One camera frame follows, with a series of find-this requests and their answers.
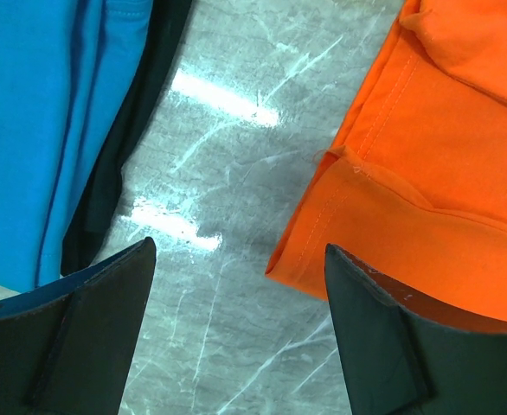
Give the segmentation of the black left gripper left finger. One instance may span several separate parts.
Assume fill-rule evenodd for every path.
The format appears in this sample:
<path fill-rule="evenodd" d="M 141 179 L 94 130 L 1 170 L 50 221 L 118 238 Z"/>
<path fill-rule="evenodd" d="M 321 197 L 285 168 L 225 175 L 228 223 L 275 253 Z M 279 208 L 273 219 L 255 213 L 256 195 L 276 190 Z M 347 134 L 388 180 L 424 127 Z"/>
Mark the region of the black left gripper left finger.
<path fill-rule="evenodd" d="M 0 300 L 0 414 L 116 414 L 156 266 L 147 237 Z"/>

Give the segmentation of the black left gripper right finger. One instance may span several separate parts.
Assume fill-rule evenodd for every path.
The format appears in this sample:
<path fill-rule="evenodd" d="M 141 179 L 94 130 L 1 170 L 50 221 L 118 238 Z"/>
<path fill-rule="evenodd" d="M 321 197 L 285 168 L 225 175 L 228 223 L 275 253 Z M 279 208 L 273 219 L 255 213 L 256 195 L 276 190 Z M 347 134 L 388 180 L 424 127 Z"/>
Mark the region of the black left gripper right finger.
<path fill-rule="evenodd" d="M 324 277 L 355 414 L 507 414 L 507 322 L 453 307 L 339 246 Z"/>

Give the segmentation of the orange t-shirt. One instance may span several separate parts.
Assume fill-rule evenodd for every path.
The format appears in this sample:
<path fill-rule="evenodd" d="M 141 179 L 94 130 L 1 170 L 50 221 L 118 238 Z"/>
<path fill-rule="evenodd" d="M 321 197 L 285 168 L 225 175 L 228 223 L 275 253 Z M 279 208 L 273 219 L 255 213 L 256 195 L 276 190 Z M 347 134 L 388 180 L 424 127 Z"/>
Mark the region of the orange t-shirt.
<path fill-rule="evenodd" d="M 270 258 L 326 298 L 341 246 L 507 322 L 507 1 L 407 1 Z"/>

